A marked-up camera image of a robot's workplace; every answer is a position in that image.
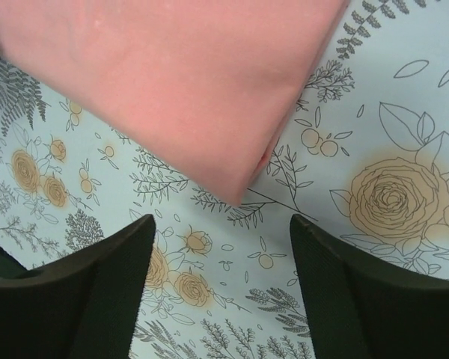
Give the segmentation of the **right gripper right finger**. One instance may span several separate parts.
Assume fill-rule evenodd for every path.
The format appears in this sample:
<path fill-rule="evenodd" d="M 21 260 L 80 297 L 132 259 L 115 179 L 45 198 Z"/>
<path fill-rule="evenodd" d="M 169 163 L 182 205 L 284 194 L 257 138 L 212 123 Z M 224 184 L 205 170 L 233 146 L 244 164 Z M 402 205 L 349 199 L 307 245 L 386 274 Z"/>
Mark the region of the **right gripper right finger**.
<path fill-rule="evenodd" d="M 449 358 L 449 280 L 387 263 L 300 215 L 290 238 L 317 358 Z"/>

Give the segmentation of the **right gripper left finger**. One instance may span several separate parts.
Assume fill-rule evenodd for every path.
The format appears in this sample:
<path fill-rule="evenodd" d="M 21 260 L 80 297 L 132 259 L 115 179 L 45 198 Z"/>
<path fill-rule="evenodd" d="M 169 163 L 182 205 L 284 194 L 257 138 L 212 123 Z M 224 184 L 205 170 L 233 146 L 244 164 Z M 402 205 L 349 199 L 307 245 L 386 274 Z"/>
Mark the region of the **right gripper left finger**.
<path fill-rule="evenodd" d="M 29 270 L 0 248 L 0 358 L 127 358 L 155 230 L 146 215 Z"/>

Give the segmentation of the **salmon pink t shirt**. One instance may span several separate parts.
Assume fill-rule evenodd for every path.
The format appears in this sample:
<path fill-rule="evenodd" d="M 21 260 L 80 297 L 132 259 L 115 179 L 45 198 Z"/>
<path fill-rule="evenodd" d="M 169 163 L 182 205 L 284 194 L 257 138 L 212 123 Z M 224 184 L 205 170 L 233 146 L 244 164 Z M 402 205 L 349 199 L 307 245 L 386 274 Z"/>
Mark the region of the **salmon pink t shirt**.
<path fill-rule="evenodd" d="M 0 1 L 0 56 L 232 205 L 346 1 Z"/>

